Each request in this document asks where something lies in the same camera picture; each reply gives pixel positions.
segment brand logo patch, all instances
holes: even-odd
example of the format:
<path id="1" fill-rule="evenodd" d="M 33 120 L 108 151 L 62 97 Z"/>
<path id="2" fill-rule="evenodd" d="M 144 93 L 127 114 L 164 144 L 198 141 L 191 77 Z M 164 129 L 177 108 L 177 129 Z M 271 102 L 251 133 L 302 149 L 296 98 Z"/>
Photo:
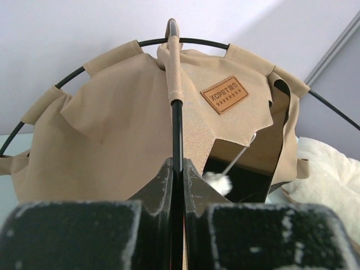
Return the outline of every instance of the brand logo patch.
<path id="1" fill-rule="evenodd" d="M 200 93 L 219 115 L 224 114 L 249 95 L 235 76 L 230 76 Z"/>

